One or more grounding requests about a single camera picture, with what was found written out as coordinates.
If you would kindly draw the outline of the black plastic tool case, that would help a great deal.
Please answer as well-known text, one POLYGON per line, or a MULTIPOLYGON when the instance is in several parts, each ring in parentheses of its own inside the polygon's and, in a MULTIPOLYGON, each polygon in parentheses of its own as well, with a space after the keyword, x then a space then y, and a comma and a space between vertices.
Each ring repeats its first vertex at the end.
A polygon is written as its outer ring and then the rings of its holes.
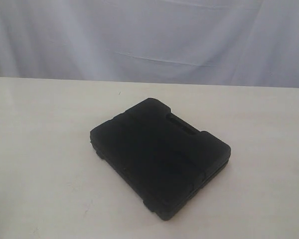
POLYGON ((90 142, 162 220, 174 217, 228 163, 231 148, 148 98, 90 131, 90 142))

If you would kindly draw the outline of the white backdrop cloth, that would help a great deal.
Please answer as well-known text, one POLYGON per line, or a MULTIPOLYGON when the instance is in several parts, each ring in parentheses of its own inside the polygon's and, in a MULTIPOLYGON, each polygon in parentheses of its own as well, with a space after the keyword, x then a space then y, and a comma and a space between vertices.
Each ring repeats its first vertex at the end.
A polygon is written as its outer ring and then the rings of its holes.
POLYGON ((299 0, 0 0, 0 76, 299 87, 299 0))

